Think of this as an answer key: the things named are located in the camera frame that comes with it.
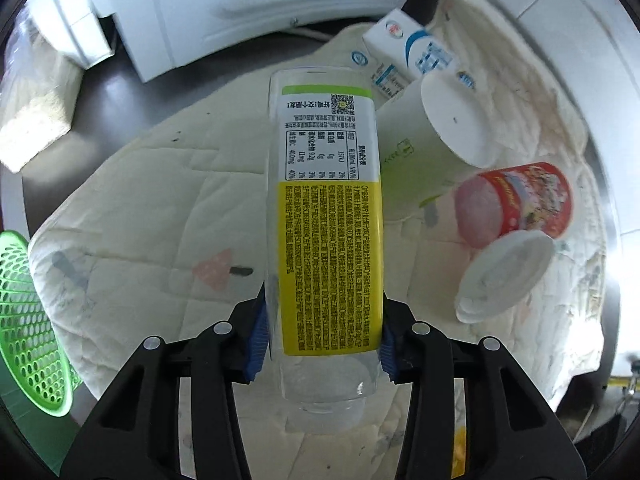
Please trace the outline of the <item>clear bottle yellow label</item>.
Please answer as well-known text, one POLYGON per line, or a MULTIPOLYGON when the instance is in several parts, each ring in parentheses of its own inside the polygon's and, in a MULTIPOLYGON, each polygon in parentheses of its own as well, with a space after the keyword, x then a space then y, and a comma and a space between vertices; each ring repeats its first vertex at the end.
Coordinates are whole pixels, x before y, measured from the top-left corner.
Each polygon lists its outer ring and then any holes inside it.
POLYGON ((343 67, 269 81, 265 300, 270 356, 299 430, 357 426, 378 382, 383 208, 375 106, 343 67))

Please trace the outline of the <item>green plastic waste basket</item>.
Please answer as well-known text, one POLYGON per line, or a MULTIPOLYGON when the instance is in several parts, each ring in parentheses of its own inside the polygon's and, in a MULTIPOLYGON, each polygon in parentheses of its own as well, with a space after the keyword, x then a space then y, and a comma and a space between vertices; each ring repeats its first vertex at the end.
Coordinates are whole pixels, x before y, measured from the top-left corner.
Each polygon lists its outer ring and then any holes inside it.
POLYGON ((20 233, 1 233, 1 356, 29 401, 43 413, 63 417, 81 379, 43 309, 27 248, 20 233))

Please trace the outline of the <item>clear plastic round lid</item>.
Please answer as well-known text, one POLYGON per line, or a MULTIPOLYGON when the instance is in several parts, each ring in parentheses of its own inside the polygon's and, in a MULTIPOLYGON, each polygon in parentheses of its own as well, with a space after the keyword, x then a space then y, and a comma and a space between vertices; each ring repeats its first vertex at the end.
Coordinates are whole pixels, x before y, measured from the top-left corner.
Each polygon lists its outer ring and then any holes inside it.
POLYGON ((464 324, 484 322, 514 307, 552 263, 555 242, 541 231, 514 231, 482 249, 465 270, 454 310, 464 324))

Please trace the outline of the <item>white quilted mat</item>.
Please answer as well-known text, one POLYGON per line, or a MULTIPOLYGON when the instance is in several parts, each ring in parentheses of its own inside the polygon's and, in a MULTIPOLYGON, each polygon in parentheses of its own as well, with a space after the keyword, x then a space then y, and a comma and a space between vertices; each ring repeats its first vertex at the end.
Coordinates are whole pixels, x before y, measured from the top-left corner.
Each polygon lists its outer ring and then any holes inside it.
MULTIPOLYGON (((479 172, 552 162, 573 182, 574 220, 527 296, 484 322, 461 323, 454 300, 477 254, 458 232, 454 192, 412 216, 383 211, 384 301, 448 338, 499 339, 553 413, 570 378, 599 364, 605 257, 596 182, 584 159, 587 129, 559 81, 488 0, 439 0, 427 30, 474 79, 500 154, 479 172)), ((55 335, 96 403, 149 336, 197 337, 242 301, 265 297, 269 81, 278 70, 343 67, 365 76, 376 111, 390 99, 347 55, 367 27, 340 32, 303 58, 232 80, 119 150, 32 237, 30 272, 55 335)), ((296 429, 269 342, 262 370, 233 396, 250 478, 399 479, 411 387, 378 382, 360 423, 333 434, 296 429)), ((181 478, 196 477, 191 382, 178 407, 181 478)), ((464 478, 464 381, 454 382, 454 464, 464 478)))

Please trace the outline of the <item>red printed paper cup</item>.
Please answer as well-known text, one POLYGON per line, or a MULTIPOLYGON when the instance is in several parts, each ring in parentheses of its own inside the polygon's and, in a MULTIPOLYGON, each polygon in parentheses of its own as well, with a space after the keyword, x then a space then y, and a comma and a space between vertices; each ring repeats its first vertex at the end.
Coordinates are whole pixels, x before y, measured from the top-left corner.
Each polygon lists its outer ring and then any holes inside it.
POLYGON ((559 238, 570 229, 574 212, 573 182, 552 162, 485 171, 454 192, 458 232, 476 249, 515 231, 559 238))

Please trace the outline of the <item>white paper cup green leaf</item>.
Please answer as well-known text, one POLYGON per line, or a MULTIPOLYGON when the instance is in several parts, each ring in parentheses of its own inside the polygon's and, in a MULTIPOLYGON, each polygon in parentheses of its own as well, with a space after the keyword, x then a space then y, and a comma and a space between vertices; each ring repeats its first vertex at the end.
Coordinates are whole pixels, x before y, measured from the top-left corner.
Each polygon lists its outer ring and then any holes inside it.
POLYGON ((477 92, 448 72, 413 81, 376 111, 384 220, 412 216, 500 154, 477 92))

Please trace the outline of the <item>clear bag of rice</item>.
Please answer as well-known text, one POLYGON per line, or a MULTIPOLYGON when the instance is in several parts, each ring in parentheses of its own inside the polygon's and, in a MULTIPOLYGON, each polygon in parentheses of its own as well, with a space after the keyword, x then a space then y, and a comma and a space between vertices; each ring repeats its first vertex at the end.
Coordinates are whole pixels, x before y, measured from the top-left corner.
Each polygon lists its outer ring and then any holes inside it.
POLYGON ((84 70, 18 23, 1 81, 1 163, 14 174, 72 128, 84 70))

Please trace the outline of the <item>white blue milk carton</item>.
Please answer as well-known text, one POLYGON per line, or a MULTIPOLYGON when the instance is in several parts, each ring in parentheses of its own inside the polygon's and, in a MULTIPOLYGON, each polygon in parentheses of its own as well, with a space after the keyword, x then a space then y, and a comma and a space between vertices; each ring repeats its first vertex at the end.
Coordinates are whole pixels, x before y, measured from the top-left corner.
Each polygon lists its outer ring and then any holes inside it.
POLYGON ((399 9, 375 23, 362 35, 362 41, 374 61, 372 84, 386 99, 435 72, 452 73, 462 84, 475 87, 454 52, 399 9))

